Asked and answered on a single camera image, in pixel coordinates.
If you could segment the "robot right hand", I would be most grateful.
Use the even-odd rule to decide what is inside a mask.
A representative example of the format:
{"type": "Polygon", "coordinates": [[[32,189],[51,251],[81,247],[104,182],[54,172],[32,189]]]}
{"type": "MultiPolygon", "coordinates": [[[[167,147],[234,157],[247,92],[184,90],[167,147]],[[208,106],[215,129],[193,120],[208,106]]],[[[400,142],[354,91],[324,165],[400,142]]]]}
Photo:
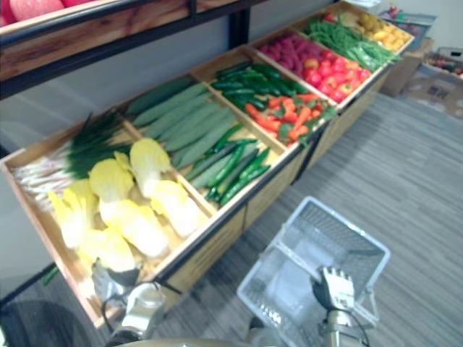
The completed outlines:
{"type": "Polygon", "coordinates": [[[318,274],[319,280],[313,282],[313,293],[318,303],[327,311],[351,312],[354,309],[352,277],[334,267],[319,267],[318,274]]]}

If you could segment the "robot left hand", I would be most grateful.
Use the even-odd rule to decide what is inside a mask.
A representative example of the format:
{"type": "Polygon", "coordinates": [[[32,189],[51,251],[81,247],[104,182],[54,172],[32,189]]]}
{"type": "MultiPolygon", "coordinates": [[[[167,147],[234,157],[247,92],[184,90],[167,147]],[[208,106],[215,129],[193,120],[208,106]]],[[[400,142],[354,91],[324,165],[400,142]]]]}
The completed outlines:
{"type": "Polygon", "coordinates": [[[131,270],[118,272],[103,266],[98,258],[91,267],[91,279],[96,296],[102,302],[124,299],[137,284],[140,272],[140,265],[131,270]]]}

